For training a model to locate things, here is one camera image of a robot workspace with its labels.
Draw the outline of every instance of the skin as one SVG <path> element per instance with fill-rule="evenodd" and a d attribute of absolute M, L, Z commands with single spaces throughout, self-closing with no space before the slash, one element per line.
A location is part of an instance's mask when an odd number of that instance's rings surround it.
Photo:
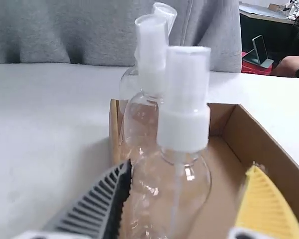
<path fill-rule="evenodd" d="M 294 77 L 299 70 L 299 56 L 286 56 L 271 72 L 272 76 Z"/>

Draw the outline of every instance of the spray bottle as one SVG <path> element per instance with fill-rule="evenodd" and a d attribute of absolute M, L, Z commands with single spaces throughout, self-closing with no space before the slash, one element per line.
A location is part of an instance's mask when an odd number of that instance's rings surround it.
<path fill-rule="evenodd" d="M 156 2 L 153 5 L 152 14 L 166 19 L 168 35 L 170 35 L 177 17 L 177 11 L 169 5 Z M 139 72 L 137 68 L 137 60 L 139 56 L 137 48 L 135 50 L 134 57 L 136 59 L 135 65 L 128 68 L 120 80 L 119 109 L 121 115 L 124 114 L 128 100 L 141 91 L 140 85 L 138 84 Z"/>
<path fill-rule="evenodd" d="M 158 148 L 134 165 L 129 198 L 132 239 L 187 238 L 207 200 L 211 174 L 203 155 L 210 121 L 209 59 L 210 49 L 205 47 L 174 46 L 167 51 Z"/>
<path fill-rule="evenodd" d="M 122 157 L 139 157 L 156 146 L 158 106 L 165 88 L 168 29 L 165 18 L 154 14 L 136 19 L 138 85 L 142 90 L 126 105 L 123 117 Z"/>

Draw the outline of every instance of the desk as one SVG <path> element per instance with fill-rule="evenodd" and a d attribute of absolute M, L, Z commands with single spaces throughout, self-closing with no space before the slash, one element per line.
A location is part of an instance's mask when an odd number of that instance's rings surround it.
<path fill-rule="evenodd" d="M 125 68 L 0 65 L 0 239 L 41 228 L 110 167 L 110 98 Z M 210 102 L 242 103 L 299 165 L 299 79 L 211 73 Z"/>
<path fill-rule="evenodd" d="M 273 21 L 291 25 L 294 23 L 294 21 L 289 20 L 282 12 L 274 12 L 262 6 L 240 3 L 239 13 L 252 19 Z"/>

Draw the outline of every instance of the white pump cap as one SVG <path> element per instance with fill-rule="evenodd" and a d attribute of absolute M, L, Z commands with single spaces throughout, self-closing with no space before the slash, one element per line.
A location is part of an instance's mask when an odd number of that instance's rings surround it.
<path fill-rule="evenodd" d="M 140 88 L 151 95 L 162 94 L 168 48 L 166 20 L 149 14 L 136 19 L 135 26 Z"/>
<path fill-rule="evenodd" d="M 169 5 L 166 5 L 161 2 L 156 2 L 153 5 L 152 13 L 154 15 L 161 16 L 166 19 L 168 35 L 170 35 L 175 20 L 177 18 L 177 11 Z"/>
<path fill-rule="evenodd" d="M 201 46 L 173 46 L 167 50 L 166 91 L 159 108 L 157 134 L 161 147 L 185 153 L 206 148 L 210 52 L 210 48 Z"/>

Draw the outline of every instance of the brown cardboard tray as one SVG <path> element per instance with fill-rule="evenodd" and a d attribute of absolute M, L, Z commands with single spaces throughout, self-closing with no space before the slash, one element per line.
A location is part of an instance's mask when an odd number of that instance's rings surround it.
<path fill-rule="evenodd" d="M 212 188 L 189 239 L 226 238 L 239 209 L 238 191 L 245 171 L 253 162 L 264 165 L 299 221 L 299 167 L 241 105 L 210 103 L 209 106 L 211 121 L 206 161 L 212 175 Z M 120 162 L 121 118 L 118 101 L 111 100 L 109 136 L 113 164 Z"/>

